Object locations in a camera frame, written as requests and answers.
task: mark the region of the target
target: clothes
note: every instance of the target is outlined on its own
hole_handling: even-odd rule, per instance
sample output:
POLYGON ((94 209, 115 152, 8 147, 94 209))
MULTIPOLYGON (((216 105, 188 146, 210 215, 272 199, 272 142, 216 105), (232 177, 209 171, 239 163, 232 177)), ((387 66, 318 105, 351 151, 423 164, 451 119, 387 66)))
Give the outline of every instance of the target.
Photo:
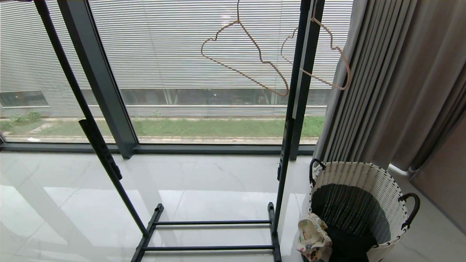
POLYGON ((377 245, 369 231, 363 236, 355 236, 329 226, 326 232, 332 239, 333 252, 329 262, 368 262, 367 251, 377 245))
POLYGON ((298 223, 298 249, 308 261, 328 262, 332 254, 332 240, 325 229, 327 225, 314 213, 307 213, 298 223))

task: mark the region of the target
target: black basket handle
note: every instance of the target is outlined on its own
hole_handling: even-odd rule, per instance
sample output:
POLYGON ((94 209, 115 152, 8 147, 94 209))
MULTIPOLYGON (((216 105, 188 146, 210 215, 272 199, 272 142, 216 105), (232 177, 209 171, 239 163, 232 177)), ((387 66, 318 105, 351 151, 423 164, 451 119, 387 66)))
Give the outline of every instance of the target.
POLYGON ((325 165, 322 163, 322 161, 318 159, 312 159, 311 164, 309 165, 309 183, 311 183, 312 186, 315 186, 315 180, 312 178, 312 166, 314 165, 314 162, 319 163, 322 166, 322 169, 325 169, 325 165))
POLYGON ((421 205, 421 199, 419 199, 418 195, 416 195, 415 193, 407 193, 403 196, 401 196, 398 201, 401 201, 401 200, 404 200, 406 202, 406 200, 409 198, 409 197, 413 197, 414 198, 414 208, 412 209, 412 212, 411 214, 409 215, 408 219, 406 220, 405 223, 403 223, 403 225, 401 225, 401 229, 403 229, 405 226, 408 226, 408 229, 411 225, 411 222, 412 220, 414 219, 414 217, 416 216, 416 214, 418 213, 419 211, 419 207, 421 205))

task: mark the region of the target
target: patterned cloth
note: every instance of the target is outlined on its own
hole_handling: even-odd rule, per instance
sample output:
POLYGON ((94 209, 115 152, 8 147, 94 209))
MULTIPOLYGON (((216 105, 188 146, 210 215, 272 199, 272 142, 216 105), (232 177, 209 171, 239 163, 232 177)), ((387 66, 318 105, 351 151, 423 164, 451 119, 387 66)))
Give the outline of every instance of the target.
POLYGON ((332 254, 332 240, 325 232, 327 225, 316 214, 307 213, 298 222, 296 249, 309 261, 328 262, 332 254))

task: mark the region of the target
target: brown wall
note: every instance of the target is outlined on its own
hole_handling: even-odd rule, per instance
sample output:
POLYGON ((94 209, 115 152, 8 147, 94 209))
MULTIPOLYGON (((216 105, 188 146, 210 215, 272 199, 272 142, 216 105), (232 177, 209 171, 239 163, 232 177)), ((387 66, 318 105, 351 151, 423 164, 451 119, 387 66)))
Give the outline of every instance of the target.
POLYGON ((466 117, 412 182, 466 232, 466 117))

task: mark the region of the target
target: black cloth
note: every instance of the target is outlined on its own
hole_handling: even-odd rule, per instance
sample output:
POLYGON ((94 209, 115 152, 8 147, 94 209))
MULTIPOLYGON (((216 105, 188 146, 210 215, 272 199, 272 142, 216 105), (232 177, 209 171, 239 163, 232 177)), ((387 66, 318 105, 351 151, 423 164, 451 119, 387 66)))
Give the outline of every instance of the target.
POLYGON ((377 245, 377 240, 369 231, 363 236, 355 236, 329 225, 326 232, 332 240, 329 262, 368 262, 367 251, 377 245))

